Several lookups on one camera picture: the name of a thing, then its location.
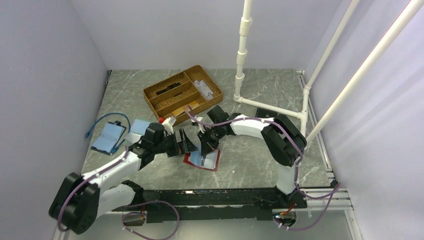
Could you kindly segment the red leather card holder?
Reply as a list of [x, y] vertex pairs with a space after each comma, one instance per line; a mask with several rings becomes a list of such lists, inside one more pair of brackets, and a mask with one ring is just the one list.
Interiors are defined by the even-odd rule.
[[206, 156], [201, 156], [201, 152], [198, 150], [185, 154], [183, 162], [198, 169], [216, 172], [220, 155], [221, 151], [219, 149]]

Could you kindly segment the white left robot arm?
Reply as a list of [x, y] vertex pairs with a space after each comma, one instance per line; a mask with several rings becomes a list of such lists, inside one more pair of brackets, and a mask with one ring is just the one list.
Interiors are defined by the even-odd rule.
[[152, 204], [154, 200], [145, 197], [143, 187], [123, 178], [146, 167], [156, 155], [172, 158], [197, 150], [183, 129], [168, 133], [162, 124], [150, 123], [144, 134], [114, 160], [86, 174], [68, 174], [48, 214], [57, 221], [59, 231], [82, 234], [109, 211], [137, 210]]

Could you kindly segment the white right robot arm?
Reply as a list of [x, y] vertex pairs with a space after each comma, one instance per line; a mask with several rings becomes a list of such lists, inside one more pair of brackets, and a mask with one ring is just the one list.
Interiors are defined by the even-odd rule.
[[297, 194], [298, 163], [303, 158], [307, 140], [291, 120], [283, 114], [259, 118], [241, 113], [228, 114], [216, 105], [207, 116], [212, 123], [201, 123], [197, 137], [200, 154], [205, 157], [218, 149], [220, 140], [226, 136], [250, 136], [264, 140], [271, 156], [278, 163], [275, 194], [276, 203], [287, 208]]

